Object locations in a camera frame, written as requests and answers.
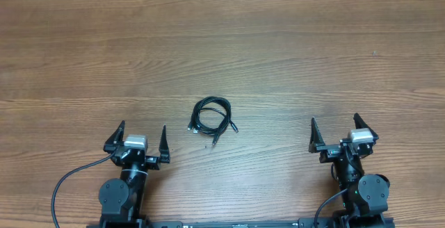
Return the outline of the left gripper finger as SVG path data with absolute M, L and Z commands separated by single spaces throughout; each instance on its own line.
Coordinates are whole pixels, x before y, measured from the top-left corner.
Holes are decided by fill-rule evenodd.
M 168 141 L 167 141 L 167 136 L 166 136 L 166 125 L 163 126 L 160 144 L 159 144 L 159 152 L 160 152 L 159 161 L 161 163 L 169 163 L 170 162 L 170 150 L 168 147 Z
M 123 120 L 113 134 L 105 141 L 104 148 L 116 148 L 123 145 L 124 129 L 125 121 Z

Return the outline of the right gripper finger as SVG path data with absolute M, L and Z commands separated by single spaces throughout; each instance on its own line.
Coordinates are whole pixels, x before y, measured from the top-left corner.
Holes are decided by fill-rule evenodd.
M 374 130 L 372 130 L 372 128 L 367 123 L 365 123 L 365 121 L 363 121 L 359 113 L 355 113 L 353 115 L 353 119 L 356 129 L 368 129 L 373 136 L 373 141 L 377 141 L 379 139 L 379 135 Z
M 313 117 L 311 119 L 311 137 L 309 141 L 309 152 L 320 152 L 321 147 L 324 146 L 325 142 L 316 123 L 316 119 Z

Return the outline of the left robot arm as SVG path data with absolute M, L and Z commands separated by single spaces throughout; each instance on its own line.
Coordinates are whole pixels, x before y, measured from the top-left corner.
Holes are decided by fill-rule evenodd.
M 122 170 L 118 178 L 109 179 L 99 190 L 98 199 L 102 205 L 99 226 L 152 227 L 153 224 L 142 217 L 140 210 L 148 172 L 159 170 L 162 163 L 170 162 L 166 127 L 162 130 L 158 156 L 147 155 L 147 136 L 131 134 L 125 137 L 124 128 L 125 121 L 122 121 L 104 143 L 104 151 Z

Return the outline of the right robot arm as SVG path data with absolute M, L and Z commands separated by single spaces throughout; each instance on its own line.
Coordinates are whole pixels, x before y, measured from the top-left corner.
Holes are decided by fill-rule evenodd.
M 390 181 L 382 174 L 366 174 L 361 159 L 373 153 L 378 134 L 358 113 L 353 116 L 355 128 L 337 144 L 325 143 L 316 119 L 311 119 L 309 152 L 320 154 L 321 163 L 331 165 L 331 177 L 339 192 L 322 203 L 311 220 L 312 227 L 394 227 L 388 210 Z

